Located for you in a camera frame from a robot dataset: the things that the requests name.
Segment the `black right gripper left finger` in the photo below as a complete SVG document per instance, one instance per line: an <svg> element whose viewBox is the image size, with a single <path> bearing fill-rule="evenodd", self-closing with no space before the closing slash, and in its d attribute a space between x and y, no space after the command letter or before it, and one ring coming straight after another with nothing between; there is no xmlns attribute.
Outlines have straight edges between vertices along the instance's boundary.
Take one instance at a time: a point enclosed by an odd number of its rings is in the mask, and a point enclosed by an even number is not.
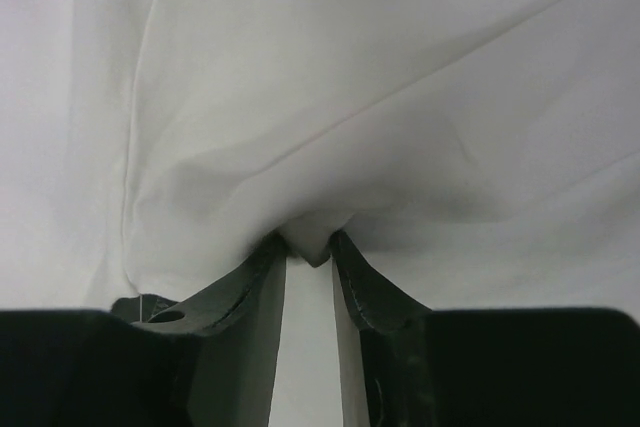
<svg viewBox="0 0 640 427"><path fill-rule="evenodd" d="M271 234L231 273L182 302L141 294L113 304L116 317L173 343L172 399L192 425L268 425L287 253Z"/></svg>

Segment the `white t shirt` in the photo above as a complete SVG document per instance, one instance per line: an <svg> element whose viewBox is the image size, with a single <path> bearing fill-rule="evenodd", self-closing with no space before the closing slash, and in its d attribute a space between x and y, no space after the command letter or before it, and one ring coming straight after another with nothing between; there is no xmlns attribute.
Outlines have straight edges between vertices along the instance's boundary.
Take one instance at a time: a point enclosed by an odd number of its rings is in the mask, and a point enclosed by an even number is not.
<svg viewBox="0 0 640 427"><path fill-rule="evenodd" d="M1 307L182 301L283 230L272 426L339 426L344 229L433 308L639 314L639 0L1 0Z"/></svg>

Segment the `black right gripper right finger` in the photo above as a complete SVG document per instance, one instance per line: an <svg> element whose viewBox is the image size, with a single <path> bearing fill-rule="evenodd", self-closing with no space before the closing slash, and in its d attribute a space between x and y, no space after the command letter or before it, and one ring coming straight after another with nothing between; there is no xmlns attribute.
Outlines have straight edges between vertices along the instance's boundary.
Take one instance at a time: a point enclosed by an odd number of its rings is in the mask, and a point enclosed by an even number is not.
<svg viewBox="0 0 640 427"><path fill-rule="evenodd" d="M375 270L342 230L329 240L345 426L431 426L422 305Z"/></svg>

